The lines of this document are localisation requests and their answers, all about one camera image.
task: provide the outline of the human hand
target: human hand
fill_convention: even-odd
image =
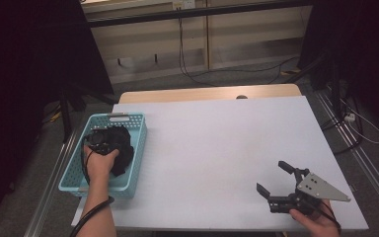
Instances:
[[[100,178],[107,179],[114,165],[114,159],[119,154],[119,151],[116,149],[108,155],[101,155],[86,145],[84,146],[84,152],[85,157],[89,159],[89,161],[85,161],[85,164],[87,164],[90,180],[93,181]]]
[[[329,210],[331,204],[328,200],[322,200],[320,209],[327,215],[334,217]],[[303,213],[296,209],[290,209],[291,216],[297,220],[300,224],[306,227],[312,237],[339,237],[338,227],[327,217],[315,212],[310,217],[305,216]]]

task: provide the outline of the blue plastic basket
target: blue plastic basket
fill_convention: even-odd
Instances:
[[[134,148],[134,157],[130,165],[125,169],[125,174],[118,177],[111,175],[109,193],[110,196],[116,198],[134,197],[147,132],[144,114],[139,113],[96,114],[90,116],[60,180],[59,189],[61,191],[69,192],[76,197],[83,197],[88,194],[89,186],[82,173],[81,149],[83,147],[81,141],[94,128],[106,128],[114,125],[124,125],[128,129],[131,136],[131,146]]]

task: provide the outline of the white paper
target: white paper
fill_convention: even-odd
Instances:
[[[303,229],[288,214],[270,213],[256,191],[260,183],[272,196],[294,192],[279,160],[352,198],[332,201],[343,229],[368,228],[305,97],[114,106],[131,112],[145,114],[147,138],[135,197],[111,205],[118,228]]]

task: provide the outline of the human arm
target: human arm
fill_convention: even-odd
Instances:
[[[320,209],[327,215],[334,217],[330,208],[331,204],[328,200],[322,200]],[[319,214],[318,216],[305,216],[296,209],[290,209],[291,216],[300,224],[306,227],[312,237],[339,237],[338,227],[327,217]]]
[[[118,155],[118,150],[103,156],[92,152],[88,147],[84,147],[87,162],[88,175],[90,184],[87,200],[82,211],[81,218],[98,204],[108,200],[109,198],[109,178],[110,170],[114,165],[114,159]],[[113,214],[109,206],[104,207],[92,216],[79,231],[79,237],[84,236],[115,236]]]

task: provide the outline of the dark background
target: dark background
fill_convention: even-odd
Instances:
[[[310,16],[298,66],[325,53],[329,60],[312,71],[312,86],[331,81],[331,63],[348,82],[348,92],[379,119],[379,1],[317,1]]]
[[[59,100],[61,88],[71,101],[81,93],[69,83],[113,92],[84,23],[75,0],[0,1],[0,201],[28,161],[44,106]]]

